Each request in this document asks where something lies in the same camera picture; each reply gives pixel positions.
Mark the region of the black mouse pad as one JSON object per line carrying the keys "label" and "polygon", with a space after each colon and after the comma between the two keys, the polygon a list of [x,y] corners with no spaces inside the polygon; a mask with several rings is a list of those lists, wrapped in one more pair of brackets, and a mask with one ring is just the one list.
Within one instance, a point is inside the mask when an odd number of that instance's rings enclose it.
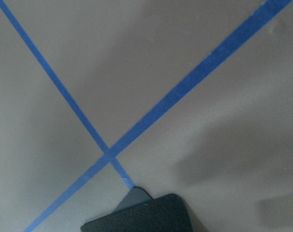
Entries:
{"label": "black mouse pad", "polygon": [[115,210],[85,223],[82,232],[192,232],[187,207],[176,194],[153,199],[143,188],[134,187]]}

